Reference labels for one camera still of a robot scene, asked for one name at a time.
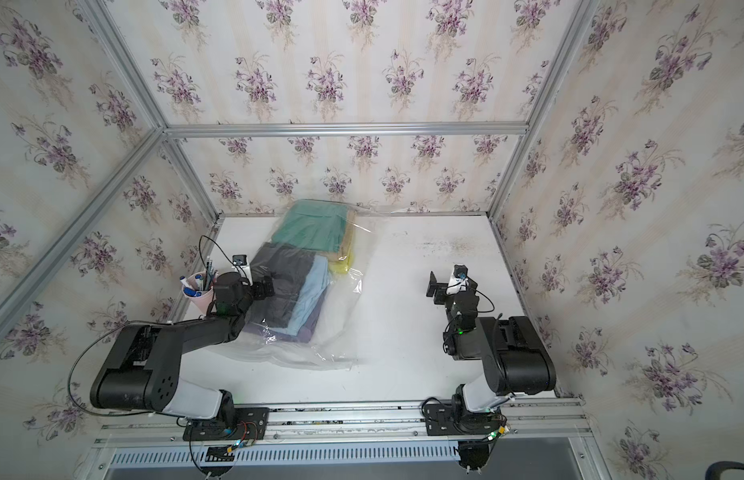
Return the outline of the dark grey trousers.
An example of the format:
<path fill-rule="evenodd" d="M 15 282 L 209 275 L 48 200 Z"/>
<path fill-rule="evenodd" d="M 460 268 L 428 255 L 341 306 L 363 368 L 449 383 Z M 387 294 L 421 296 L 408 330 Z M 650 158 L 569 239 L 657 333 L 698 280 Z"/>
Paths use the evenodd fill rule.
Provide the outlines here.
<path fill-rule="evenodd" d="M 251 270 L 255 281 L 272 280 L 274 294 L 253 303 L 247 322 L 287 327 L 314 261 L 315 254 L 311 251 L 282 243 L 264 243 L 251 262 Z"/>

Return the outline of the light blue garment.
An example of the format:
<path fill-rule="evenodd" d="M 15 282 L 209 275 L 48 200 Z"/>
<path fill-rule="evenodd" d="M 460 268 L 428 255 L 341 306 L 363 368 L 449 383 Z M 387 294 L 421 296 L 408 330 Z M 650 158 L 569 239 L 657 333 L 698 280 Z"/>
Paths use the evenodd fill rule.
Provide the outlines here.
<path fill-rule="evenodd" d="M 305 283 L 300 290 L 290 321 L 301 321 L 311 313 L 329 286 L 330 280 L 328 260 L 321 255 L 315 256 L 311 270 L 307 274 Z"/>

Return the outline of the clear plastic vacuum bag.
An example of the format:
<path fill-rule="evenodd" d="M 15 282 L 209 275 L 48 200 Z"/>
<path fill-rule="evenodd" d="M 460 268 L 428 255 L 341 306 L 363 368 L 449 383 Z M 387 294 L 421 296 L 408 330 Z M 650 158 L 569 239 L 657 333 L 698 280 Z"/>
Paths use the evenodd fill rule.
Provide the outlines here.
<path fill-rule="evenodd" d="M 219 347 L 233 360 L 335 370 L 356 360 L 354 309 L 378 240 L 378 220 L 361 208 L 299 200 L 254 255 L 232 269 L 258 291 L 236 340 Z"/>

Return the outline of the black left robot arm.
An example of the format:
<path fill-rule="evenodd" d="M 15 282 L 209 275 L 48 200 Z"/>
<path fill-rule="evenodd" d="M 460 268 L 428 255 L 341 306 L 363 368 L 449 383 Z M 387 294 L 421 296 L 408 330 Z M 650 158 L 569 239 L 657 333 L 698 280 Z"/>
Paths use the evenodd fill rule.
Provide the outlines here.
<path fill-rule="evenodd" d="M 91 404 L 214 420 L 233 429 L 238 420 L 232 394 L 182 379 L 182 359 L 187 353 L 236 340 L 253 304 L 274 295 L 270 275 L 247 281 L 228 272 L 214 285 L 210 315 L 176 324 L 133 322 L 123 327 L 94 381 Z"/>

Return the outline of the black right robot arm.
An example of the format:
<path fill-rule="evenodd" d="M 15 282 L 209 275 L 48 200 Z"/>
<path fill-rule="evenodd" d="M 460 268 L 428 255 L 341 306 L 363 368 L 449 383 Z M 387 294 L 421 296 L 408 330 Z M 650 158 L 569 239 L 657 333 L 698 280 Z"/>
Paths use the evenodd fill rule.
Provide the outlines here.
<path fill-rule="evenodd" d="M 426 296 L 443 306 L 443 351 L 457 361 L 479 361 L 482 374 L 459 385 L 448 402 L 434 397 L 420 406 L 430 436 L 485 435 L 493 440 L 507 425 L 501 407 L 523 396 L 555 389 L 557 374 L 544 342 L 526 316 L 507 319 L 479 308 L 485 297 L 464 265 L 446 282 L 429 276 Z"/>

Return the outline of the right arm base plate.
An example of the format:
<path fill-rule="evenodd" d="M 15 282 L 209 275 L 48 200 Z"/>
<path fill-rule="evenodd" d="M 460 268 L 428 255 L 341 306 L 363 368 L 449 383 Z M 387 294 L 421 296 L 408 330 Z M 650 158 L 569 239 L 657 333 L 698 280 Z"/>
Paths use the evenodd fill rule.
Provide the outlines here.
<path fill-rule="evenodd" d="M 506 431 L 502 415 L 472 413 L 461 404 L 442 402 L 434 397 L 420 404 L 429 436 L 484 436 L 495 438 Z"/>

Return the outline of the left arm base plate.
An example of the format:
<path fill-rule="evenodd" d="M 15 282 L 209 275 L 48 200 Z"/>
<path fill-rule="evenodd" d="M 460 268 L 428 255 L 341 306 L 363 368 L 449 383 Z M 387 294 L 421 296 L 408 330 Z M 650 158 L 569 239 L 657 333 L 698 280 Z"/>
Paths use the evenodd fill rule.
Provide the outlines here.
<path fill-rule="evenodd" d="M 186 442 L 262 440 L 265 436 L 270 409 L 267 407 L 237 407 L 232 423 L 221 419 L 190 420 L 185 427 Z"/>

